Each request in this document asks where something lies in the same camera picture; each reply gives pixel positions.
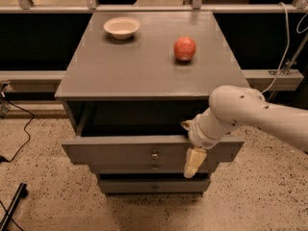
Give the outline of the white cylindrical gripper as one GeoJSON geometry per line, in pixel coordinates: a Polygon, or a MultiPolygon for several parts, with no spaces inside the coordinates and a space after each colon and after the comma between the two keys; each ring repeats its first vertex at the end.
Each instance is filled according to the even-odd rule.
{"type": "Polygon", "coordinates": [[[240,127],[238,123],[229,123],[216,117],[210,108],[192,120],[182,121],[180,125],[188,131],[191,144],[197,147],[189,148],[187,151],[184,166],[186,178],[194,177],[206,159],[207,152],[203,149],[212,149],[224,135],[240,127]]]}

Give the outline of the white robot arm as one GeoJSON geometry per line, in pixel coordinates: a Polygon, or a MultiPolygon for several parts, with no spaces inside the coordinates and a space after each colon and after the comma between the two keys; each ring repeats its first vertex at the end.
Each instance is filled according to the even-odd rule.
{"type": "Polygon", "coordinates": [[[188,149],[184,176],[193,177],[207,151],[241,126],[257,128],[301,151],[308,151],[308,111],[275,105],[255,89],[221,86],[212,91],[208,109],[182,123],[192,147],[188,149]]]}

